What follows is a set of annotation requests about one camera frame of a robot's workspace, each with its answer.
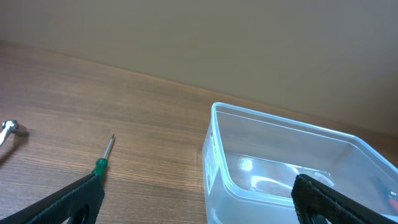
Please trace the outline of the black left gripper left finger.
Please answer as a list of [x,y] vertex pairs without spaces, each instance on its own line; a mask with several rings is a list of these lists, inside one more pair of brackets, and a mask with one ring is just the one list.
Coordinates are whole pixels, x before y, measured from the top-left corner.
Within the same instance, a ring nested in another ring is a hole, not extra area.
[[95,223],[104,199],[98,175],[89,174],[42,200],[4,218],[2,224]]

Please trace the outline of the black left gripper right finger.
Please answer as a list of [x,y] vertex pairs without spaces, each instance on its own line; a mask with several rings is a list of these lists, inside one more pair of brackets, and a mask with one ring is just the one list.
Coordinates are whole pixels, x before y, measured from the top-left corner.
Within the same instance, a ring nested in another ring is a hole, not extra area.
[[291,196],[300,224],[395,223],[306,174],[296,176]]

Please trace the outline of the red handled cutting pliers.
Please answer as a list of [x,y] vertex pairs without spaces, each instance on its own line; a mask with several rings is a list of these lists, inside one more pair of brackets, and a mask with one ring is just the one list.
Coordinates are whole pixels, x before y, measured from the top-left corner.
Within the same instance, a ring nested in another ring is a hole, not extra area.
[[376,177],[378,185],[382,191],[382,194],[387,198],[387,202],[390,207],[397,213],[397,192],[390,188],[388,185],[384,183],[379,177]]

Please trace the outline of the small silver wrench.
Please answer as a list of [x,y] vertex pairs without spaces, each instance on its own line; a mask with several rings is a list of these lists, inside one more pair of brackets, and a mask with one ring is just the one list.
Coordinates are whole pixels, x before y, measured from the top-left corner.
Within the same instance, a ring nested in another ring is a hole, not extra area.
[[9,135],[19,128],[19,123],[16,120],[7,120],[2,124],[2,131],[0,135],[0,146],[4,144]]

